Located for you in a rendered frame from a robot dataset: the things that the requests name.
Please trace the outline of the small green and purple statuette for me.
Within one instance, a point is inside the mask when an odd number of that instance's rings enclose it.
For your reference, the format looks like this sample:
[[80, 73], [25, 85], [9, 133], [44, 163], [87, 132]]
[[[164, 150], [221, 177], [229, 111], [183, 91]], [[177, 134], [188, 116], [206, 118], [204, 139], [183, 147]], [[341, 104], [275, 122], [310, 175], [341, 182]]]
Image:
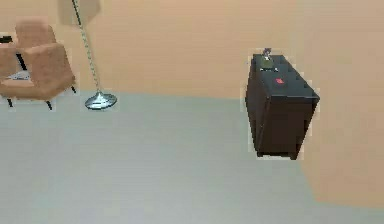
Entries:
[[278, 71], [278, 68], [274, 65], [274, 61], [271, 57], [271, 48], [265, 48], [263, 50], [260, 70], [261, 71], [274, 71], [274, 72]]

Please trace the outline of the dark brown chest of drawers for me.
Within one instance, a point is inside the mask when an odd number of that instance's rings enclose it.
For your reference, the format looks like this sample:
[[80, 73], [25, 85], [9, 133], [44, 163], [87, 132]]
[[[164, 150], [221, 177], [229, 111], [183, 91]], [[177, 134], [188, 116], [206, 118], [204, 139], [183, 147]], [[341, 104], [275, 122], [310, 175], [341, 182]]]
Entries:
[[260, 70], [260, 54], [251, 59], [245, 103], [253, 145], [258, 157], [296, 160], [320, 96], [283, 55], [271, 57], [277, 72]]

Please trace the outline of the silver floor lamp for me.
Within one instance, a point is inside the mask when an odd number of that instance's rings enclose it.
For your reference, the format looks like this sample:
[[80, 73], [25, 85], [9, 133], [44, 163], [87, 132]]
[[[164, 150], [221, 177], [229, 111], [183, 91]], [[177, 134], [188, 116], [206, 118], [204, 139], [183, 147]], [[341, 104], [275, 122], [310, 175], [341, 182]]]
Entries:
[[92, 46], [88, 40], [86, 25], [100, 12], [100, 0], [57, 0], [58, 16], [61, 24], [77, 26], [83, 46], [86, 50], [90, 73], [95, 84], [96, 92], [89, 97], [84, 105], [90, 110], [104, 110], [117, 103], [117, 97], [110, 93], [104, 93], [100, 84], [100, 76], [94, 63]]

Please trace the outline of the grey flat object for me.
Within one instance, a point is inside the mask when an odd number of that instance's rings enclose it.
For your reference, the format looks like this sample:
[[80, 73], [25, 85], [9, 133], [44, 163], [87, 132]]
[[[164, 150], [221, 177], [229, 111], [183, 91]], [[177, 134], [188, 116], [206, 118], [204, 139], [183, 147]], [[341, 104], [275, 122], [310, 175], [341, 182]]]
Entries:
[[8, 76], [9, 79], [12, 80], [29, 80], [30, 79], [30, 73], [28, 71], [18, 71], [12, 75]]

